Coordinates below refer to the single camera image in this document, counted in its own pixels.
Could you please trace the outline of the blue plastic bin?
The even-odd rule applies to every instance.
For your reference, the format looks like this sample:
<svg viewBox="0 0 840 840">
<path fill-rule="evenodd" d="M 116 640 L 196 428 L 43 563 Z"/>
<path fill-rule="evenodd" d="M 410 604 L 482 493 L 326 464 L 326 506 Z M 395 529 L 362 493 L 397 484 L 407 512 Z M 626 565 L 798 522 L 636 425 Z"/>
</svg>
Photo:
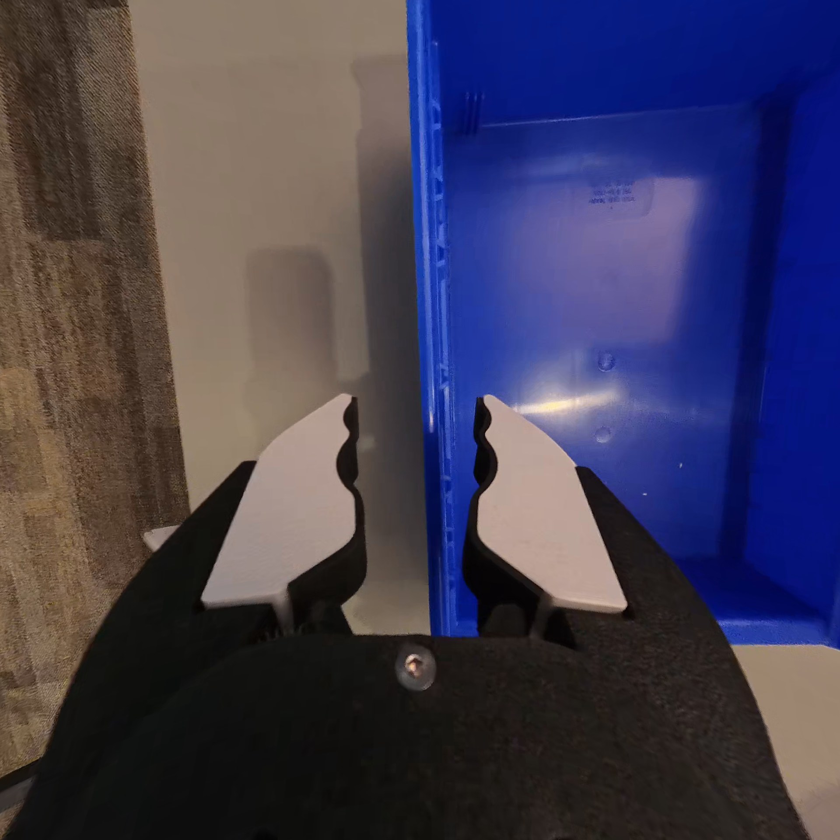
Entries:
<svg viewBox="0 0 840 840">
<path fill-rule="evenodd" d="M 486 394 L 733 644 L 838 648 L 837 1 L 407 2 L 429 612 Z"/>
</svg>

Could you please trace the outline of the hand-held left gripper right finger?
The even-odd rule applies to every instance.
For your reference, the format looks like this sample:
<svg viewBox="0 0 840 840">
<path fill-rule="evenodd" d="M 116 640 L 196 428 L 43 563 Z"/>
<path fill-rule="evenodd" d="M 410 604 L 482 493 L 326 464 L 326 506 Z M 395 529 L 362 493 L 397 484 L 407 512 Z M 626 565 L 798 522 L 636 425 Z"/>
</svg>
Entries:
<svg viewBox="0 0 840 840">
<path fill-rule="evenodd" d="M 573 459 L 493 395 L 476 401 L 463 578 L 482 637 L 562 637 L 566 611 L 620 616 L 618 580 Z"/>
</svg>

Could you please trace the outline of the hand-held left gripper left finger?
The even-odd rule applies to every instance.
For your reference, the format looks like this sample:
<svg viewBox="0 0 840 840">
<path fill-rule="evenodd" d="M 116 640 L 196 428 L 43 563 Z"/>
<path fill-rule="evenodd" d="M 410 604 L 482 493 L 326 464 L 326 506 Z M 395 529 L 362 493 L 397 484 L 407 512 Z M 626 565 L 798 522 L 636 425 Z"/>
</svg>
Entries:
<svg viewBox="0 0 840 840">
<path fill-rule="evenodd" d="M 366 577 L 358 401 L 339 394 L 260 454 L 201 596 L 207 609 L 269 606 L 297 631 Z"/>
</svg>

